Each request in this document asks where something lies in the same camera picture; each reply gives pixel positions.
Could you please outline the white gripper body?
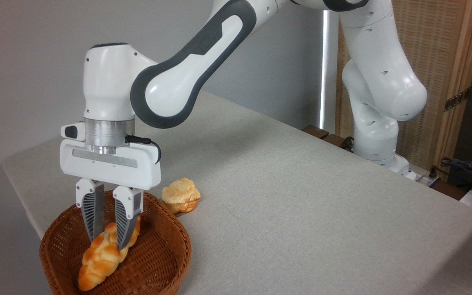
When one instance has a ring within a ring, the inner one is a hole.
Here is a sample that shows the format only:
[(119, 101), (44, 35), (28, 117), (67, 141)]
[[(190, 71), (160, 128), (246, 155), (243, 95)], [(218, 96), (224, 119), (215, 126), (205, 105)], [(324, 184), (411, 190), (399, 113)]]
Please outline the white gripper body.
[(161, 148), (134, 135), (134, 123), (75, 123), (61, 128), (64, 174), (151, 189), (161, 181)]

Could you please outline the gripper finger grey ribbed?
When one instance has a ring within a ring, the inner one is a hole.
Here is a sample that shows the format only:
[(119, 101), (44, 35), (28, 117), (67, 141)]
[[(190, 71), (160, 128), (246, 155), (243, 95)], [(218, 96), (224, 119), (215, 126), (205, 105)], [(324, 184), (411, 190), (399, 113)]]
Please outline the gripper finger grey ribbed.
[(104, 231), (104, 184), (91, 179), (76, 183), (76, 206), (81, 209), (90, 241)]
[(113, 191), (118, 250), (129, 243), (136, 227), (138, 216), (143, 212), (144, 191), (138, 188), (118, 186)]

